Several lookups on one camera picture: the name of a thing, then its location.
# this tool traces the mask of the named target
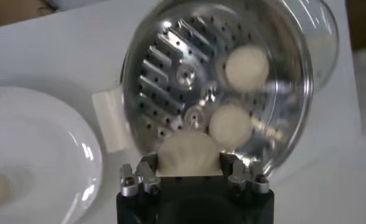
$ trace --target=white surface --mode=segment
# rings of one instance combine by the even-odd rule
[[[131,35],[156,2],[103,2],[1,27],[0,85],[29,87],[64,100],[102,139],[91,93],[119,79]],[[366,140],[360,137],[345,1],[327,3],[339,23],[339,61],[332,79],[314,96],[301,141],[271,179],[276,224],[366,223]],[[129,159],[124,151],[106,156],[100,197],[82,223],[116,223],[118,170]]]
[[[0,209],[0,223],[72,224],[96,198],[102,154],[88,124],[67,104],[0,87],[0,172],[15,190]]]

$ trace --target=white table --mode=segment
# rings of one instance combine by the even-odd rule
[[[134,30],[156,2],[103,2],[0,27],[0,86],[31,88],[64,100],[84,116],[102,142],[91,94],[119,80]],[[360,219],[363,200],[344,207],[356,210],[346,210],[341,219],[338,213],[347,201],[341,195],[359,187],[354,179],[339,174],[339,163],[357,167],[355,161],[341,158],[355,154],[355,142],[362,137],[345,3],[327,3],[339,23],[340,58],[326,88],[314,96],[308,126],[295,152],[272,177],[277,224],[366,223]],[[118,170],[126,160],[124,152],[105,154],[104,185],[81,223],[116,223]],[[340,177],[354,185],[340,189]]]

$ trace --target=screw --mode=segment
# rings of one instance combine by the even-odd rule
[[[133,185],[134,183],[135,183],[134,178],[132,177],[127,177],[124,179],[124,184],[127,186]]]

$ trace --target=metal bowl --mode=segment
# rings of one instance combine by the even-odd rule
[[[224,68],[233,49],[266,50],[265,87],[241,94]],[[157,152],[173,132],[208,131],[214,110],[237,103],[254,125],[251,139],[234,150],[246,166],[268,175],[291,154],[312,99],[311,58],[298,21],[276,0],[163,1],[139,25],[122,70],[124,110],[136,145]]]

